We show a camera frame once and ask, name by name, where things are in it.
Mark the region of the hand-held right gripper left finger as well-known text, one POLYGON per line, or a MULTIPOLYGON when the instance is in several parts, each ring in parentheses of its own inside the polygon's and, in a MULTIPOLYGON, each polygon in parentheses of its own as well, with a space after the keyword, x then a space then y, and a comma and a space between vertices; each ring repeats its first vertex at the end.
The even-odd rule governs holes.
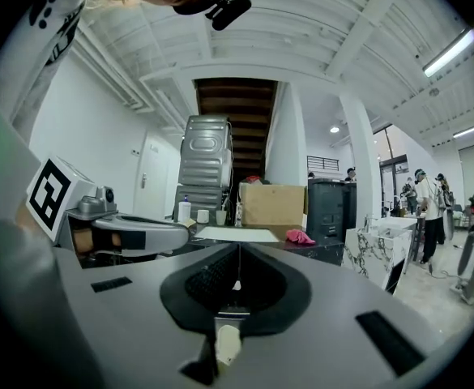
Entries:
POLYGON ((83 269, 73 252, 60 251, 68 302, 108 389, 233 389, 228 374, 207 387, 181 373, 198 358, 204 337, 181 329, 160 300, 169 274, 215 252, 83 269))

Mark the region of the white door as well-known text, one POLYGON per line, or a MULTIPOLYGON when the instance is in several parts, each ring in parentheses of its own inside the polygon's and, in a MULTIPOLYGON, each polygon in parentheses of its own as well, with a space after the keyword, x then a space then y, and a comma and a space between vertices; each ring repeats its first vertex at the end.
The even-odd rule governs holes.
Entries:
POLYGON ((180 153, 167 140, 146 133, 135 179, 133 213, 152 220, 165 220, 174 208, 180 153))

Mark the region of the brown wooden staircase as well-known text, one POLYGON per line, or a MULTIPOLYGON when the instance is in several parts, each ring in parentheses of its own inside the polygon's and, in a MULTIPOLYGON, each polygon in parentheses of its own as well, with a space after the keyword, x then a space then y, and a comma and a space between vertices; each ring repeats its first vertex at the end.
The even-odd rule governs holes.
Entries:
POLYGON ((231 124, 235 178, 262 177, 278 83, 222 77, 197 79, 194 85, 199 113, 225 116, 231 124))

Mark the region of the grey ribbed metal appliance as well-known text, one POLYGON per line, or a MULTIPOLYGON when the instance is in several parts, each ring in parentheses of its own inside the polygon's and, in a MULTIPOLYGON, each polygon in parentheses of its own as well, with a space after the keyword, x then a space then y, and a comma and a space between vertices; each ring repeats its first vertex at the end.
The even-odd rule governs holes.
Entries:
POLYGON ((181 142, 181 162, 175 194, 174 215, 179 203, 191 204, 190 217, 209 212, 209 222, 224 210, 233 184, 233 137, 229 119, 217 115, 189 117, 181 142))

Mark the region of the person's left forearm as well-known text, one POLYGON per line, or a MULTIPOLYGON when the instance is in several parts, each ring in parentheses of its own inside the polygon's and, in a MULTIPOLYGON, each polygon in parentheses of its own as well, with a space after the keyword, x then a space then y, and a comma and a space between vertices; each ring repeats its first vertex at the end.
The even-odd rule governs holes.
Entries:
POLYGON ((19 205, 15 214, 15 223, 22 229, 25 229, 32 233, 44 234, 44 231, 41 230, 41 227, 33 218, 31 212, 28 210, 25 203, 21 203, 19 205))

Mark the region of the white marble cabinet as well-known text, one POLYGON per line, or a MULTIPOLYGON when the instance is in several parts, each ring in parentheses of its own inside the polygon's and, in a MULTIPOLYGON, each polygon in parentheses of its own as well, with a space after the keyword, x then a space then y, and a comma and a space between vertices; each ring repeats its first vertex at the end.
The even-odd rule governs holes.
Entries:
POLYGON ((349 229, 341 265, 395 294, 406 269, 415 228, 415 218, 387 217, 372 219, 363 228, 349 229))

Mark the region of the person's left hand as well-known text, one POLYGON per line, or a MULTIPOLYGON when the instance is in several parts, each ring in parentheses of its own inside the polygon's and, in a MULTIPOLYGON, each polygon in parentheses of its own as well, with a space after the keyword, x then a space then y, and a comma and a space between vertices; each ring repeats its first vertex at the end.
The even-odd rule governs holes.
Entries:
POLYGON ((75 251, 88 254, 100 250, 120 250, 121 238, 117 233, 103 229, 81 229, 73 232, 75 251))

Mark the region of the black ribbed cabinet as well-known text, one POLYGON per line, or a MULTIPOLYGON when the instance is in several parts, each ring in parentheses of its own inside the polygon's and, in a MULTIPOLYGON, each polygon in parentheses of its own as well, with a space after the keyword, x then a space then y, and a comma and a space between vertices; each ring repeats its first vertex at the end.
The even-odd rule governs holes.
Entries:
POLYGON ((344 243, 349 229, 356 227, 357 184, 313 178, 308 181, 306 232, 314 240, 333 238, 344 243))

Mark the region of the white plastic bag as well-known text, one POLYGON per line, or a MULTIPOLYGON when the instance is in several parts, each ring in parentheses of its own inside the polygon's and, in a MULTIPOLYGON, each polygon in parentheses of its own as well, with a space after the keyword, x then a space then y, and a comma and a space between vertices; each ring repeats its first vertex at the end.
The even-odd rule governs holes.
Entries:
POLYGON ((216 359, 223 365, 231 365, 241 351, 240 331, 237 327, 223 325, 217 332, 216 359))

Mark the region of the white sink basin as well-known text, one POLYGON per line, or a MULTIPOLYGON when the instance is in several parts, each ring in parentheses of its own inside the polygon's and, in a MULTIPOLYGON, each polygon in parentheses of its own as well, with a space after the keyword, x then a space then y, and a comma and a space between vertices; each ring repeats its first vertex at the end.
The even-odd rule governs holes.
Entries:
POLYGON ((207 226, 198 231, 195 238, 227 242, 276 243, 280 240, 268 229, 247 229, 207 226))

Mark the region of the pink cloth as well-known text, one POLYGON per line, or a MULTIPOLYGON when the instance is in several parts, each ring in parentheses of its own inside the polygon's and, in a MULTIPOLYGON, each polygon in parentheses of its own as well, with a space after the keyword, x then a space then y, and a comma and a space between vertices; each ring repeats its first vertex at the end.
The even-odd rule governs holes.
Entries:
POLYGON ((290 229, 286 232, 286 240, 298 245, 312 246, 316 243, 304 231, 300 229, 290 229))

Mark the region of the black marble vanity table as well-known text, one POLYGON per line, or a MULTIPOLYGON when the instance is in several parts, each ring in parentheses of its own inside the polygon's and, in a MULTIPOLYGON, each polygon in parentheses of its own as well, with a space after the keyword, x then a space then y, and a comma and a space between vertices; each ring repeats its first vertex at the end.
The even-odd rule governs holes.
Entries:
MULTIPOLYGON (((220 244, 241 243, 241 241, 228 241, 205 238, 191 238, 184 246, 173 250, 171 253, 159 253, 158 258, 168 258, 178 256, 181 254, 188 254, 196 250, 202 250, 211 246, 220 244)), ((324 263, 330 263, 340 266, 343 261, 344 243, 336 240, 333 237, 323 238, 320 242, 313 245, 298 244, 294 242, 251 242, 251 244, 258 244, 268 246, 270 248, 284 250, 293 254, 304 256, 308 259, 314 259, 324 263)))

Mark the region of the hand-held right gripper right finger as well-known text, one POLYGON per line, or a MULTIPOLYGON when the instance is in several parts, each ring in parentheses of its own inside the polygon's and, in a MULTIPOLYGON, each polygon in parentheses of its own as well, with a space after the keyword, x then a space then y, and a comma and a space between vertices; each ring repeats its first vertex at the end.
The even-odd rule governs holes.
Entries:
POLYGON ((287 331, 244 339, 236 389, 370 389, 395 379, 356 320, 370 311, 379 312, 426 357, 443 344, 443 335, 421 315, 364 276, 284 250, 259 249, 302 272, 312 299, 287 331))

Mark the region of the plain brown cardboard box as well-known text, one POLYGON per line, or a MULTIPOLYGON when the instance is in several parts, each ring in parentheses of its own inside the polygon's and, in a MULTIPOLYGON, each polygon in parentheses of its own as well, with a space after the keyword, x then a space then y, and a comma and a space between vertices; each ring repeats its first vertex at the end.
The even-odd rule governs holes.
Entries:
POLYGON ((239 186, 241 222, 247 229, 268 229, 284 242, 286 232, 302 230, 305 187, 242 183, 239 186))

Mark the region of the white pump bottle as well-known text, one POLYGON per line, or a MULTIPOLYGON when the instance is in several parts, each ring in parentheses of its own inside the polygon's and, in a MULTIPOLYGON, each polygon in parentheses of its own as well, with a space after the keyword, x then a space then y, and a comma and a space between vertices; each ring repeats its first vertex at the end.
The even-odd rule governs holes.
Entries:
POLYGON ((179 223, 185 223, 190 219, 191 202, 187 195, 185 195, 183 200, 178 203, 177 210, 177 221, 179 223))

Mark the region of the person's grey sweatshirt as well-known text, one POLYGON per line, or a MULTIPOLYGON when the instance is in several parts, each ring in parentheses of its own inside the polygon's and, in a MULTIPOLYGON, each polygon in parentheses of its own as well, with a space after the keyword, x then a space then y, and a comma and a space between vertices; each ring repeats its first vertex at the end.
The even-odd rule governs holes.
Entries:
POLYGON ((47 235, 15 214, 40 162, 28 140, 85 0, 30 0, 0 50, 0 389, 102 389, 47 235))

